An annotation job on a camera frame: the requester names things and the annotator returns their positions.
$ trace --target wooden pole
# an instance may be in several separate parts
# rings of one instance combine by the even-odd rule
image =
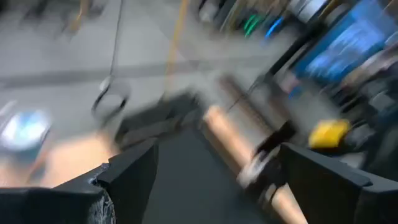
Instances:
[[[240,168],[251,161],[254,147],[239,135],[220,107],[210,107],[205,115],[205,122]],[[271,204],[286,223],[307,223],[289,186],[277,189]]]

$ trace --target concrete floor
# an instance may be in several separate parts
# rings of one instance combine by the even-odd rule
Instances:
[[[100,122],[90,109],[101,81],[109,75],[114,53],[114,74],[132,89],[125,112],[158,100],[164,92],[165,64],[180,1],[124,0],[114,52],[120,3],[108,1],[102,15],[86,19],[75,35],[60,31],[56,13],[40,22],[21,22],[24,10],[19,7],[0,18],[0,107],[11,101],[13,110],[48,111],[57,140],[92,132]],[[290,29],[267,41],[212,34],[190,11],[178,46],[172,91],[190,88],[201,92],[209,105],[229,108],[232,102],[218,87],[217,78],[233,72],[249,86],[294,38]],[[236,120],[238,126],[246,125]],[[263,138],[258,133],[247,135],[254,142]]]

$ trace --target blue object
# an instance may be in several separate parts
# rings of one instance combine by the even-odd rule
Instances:
[[[362,0],[296,63],[293,71],[298,78],[340,82],[382,50],[397,29],[378,1]]]
[[[283,17],[280,17],[278,20],[276,20],[274,22],[274,24],[271,26],[271,28],[269,28],[269,30],[267,31],[266,35],[264,36],[265,39],[268,39],[269,36],[271,36],[271,34],[274,32],[275,28],[282,23],[282,21],[284,20]]]
[[[41,111],[17,113],[4,124],[0,132],[0,147],[7,151],[40,147],[50,126],[50,119]]]
[[[289,99],[292,99],[292,98],[295,97],[295,96],[299,96],[299,95],[302,93],[302,91],[303,91],[303,88],[302,88],[300,85],[295,86],[295,87],[293,88],[293,90],[290,91],[290,93],[289,93],[289,95],[288,95],[288,98],[289,98]]]

